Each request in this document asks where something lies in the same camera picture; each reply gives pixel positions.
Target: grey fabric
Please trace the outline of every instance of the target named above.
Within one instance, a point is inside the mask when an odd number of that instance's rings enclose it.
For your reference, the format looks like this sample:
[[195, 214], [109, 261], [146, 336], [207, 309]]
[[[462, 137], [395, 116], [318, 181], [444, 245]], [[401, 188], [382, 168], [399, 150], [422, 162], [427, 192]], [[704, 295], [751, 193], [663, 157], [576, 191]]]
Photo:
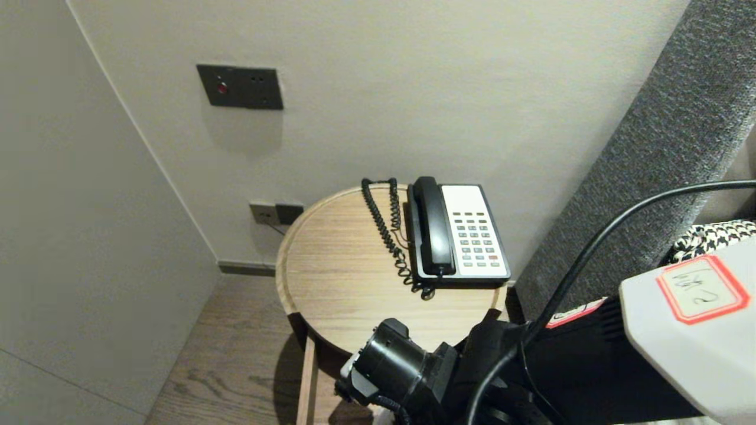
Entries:
[[[517, 279], [525, 317], [542, 310], [583, 245], [636, 201], [721, 179], [756, 116], [756, 2], [693, 0], [630, 109]], [[617, 293], [658, 266], [705, 195], [641, 211], [604, 243], [561, 310]]]

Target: coiled phone cord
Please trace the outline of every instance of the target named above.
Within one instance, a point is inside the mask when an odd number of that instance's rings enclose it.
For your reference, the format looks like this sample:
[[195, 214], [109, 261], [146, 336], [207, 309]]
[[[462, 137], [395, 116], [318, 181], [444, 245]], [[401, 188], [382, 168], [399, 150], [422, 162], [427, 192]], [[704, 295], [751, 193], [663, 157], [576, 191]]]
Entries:
[[362, 197], [365, 198], [367, 208], [370, 210], [370, 214], [373, 216], [373, 221], [375, 221], [376, 226], [378, 227], [378, 232], [383, 239], [383, 244], [386, 245], [386, 248], [394, 257], [394, 266], [398, 269], [397, 275], [404, 279], [402, 283], [404, 283], [405, 285], [412, 285], [412, 292], [422, 290], [420, 298], [427, 301], [433, 298], [433, 296], [435, 295], [435, 285], [422, 284], [421, 282], [417, 282], [412, 278], [412, 271], [410, 270], [410, 266], [407, 264], [407, 257], [404, 254], [404, 251], [402, 251], [401, 248], [396, 245], [396, 242], [394, 242], [394, 238], [391, 236], [391, 231], [389, 231], [389, 228], [386, 226], [386, 222], [383, 221], [383, 216], [381, 216], [380, 210], [376, 205], [376, 201], [373, 199], [373, 194], [370, 192], [370, 185], [377, 183], [389, 184], [389, 198], [391, 199], [391, 227], [392, 231], [401, 232], [399, 191], [396, 183], [396, 178], [392, 177], [388, 180], [376, 181], [372, 181], [368, 178], [363, 178]]

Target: wooden floor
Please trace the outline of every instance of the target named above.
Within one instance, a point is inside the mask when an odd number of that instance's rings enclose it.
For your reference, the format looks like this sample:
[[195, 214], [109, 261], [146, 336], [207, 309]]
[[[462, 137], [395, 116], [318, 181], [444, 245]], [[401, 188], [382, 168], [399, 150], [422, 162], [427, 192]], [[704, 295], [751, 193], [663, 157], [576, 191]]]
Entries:
[[216, 289], [147, 424], [295, 423], [303, 354], [273, 278]]

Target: red-bordered label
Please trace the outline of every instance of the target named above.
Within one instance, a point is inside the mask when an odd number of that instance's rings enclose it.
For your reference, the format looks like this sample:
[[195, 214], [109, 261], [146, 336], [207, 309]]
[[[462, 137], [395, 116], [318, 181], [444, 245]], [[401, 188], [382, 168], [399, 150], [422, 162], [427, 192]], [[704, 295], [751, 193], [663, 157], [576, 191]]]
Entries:
[[656, 278], [677, 320], [696, 324], [745, 308], [751, 297], [719, 257], [671, 265]]
[[565, 323], [569, 323], [571, 321], [574, 321], [575, 319], [579, 319], [585, 315], [589, 315], [592, 312], [595, 312], [596, 309], [598, 309], [603, 303], [606, 297], [603, 297], [602, 299], [597, 299], [596, 301], [591, 301], [588, 304], [583, 304], [580, 307], [576, 307], [568, 312], [564, 313], [556, 313], [555, 315], [551, 316], [551, 320], [549, 320], [549, 323], [546, 324], [546, 329], [553, 329], [557, 326], [562, 326]]

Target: landline phone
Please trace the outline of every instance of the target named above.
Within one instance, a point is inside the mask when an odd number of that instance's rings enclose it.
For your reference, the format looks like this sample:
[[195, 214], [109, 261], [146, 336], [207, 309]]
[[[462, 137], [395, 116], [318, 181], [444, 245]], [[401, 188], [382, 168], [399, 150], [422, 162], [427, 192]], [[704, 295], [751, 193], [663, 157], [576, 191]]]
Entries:
[[[373, 183], [389, 183], [392, 204], [388, 229], [370, 193]], [[407, 188], [404, 215], [410, 263], [391, 236], [401, 234], [395, 178], [362, 180], [362, 194], [383, 242], [395, 258], [399, 276], [431, 299], [436, 287], [500, 287], [511, 275], [494, 217], [480, 185], [438, 185], [420, 177]]]

